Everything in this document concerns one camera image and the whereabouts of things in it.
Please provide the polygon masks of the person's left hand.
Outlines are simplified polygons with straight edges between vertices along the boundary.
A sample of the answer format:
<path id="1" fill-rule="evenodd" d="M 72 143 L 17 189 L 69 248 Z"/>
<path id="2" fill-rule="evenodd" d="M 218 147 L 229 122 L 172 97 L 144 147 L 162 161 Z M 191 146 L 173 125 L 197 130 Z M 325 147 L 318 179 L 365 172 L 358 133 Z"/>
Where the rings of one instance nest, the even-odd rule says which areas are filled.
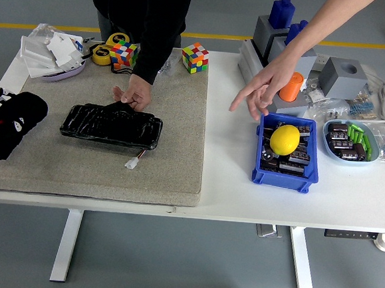
<path id="1" fill-rule="evenodd" d="M 112 93 L 115 101 L 126 103 L 136 112 L 141 112 L 151 103 L 151 91 L 151 84 L 136 74 L 131 74 L 128 88 L 122 90 L 115 86 Z"/>

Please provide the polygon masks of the person's right hand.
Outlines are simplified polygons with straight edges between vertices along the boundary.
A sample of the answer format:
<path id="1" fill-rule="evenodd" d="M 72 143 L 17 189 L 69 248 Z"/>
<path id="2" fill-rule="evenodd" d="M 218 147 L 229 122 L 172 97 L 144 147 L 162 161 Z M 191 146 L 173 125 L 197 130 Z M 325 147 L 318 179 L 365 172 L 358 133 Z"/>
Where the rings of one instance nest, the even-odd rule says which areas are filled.
<path id="1" fill-rule="evenodd" d="M 291 80 L 298 61 L 298 55 L 288 51 L 281 53 L 239 91 L 229 110 L 233 112 L 245 100 L 254 120 L 259 120 L 261 114 L 267 116 L 267 107 L 273 103 L 276 93 Z"/>

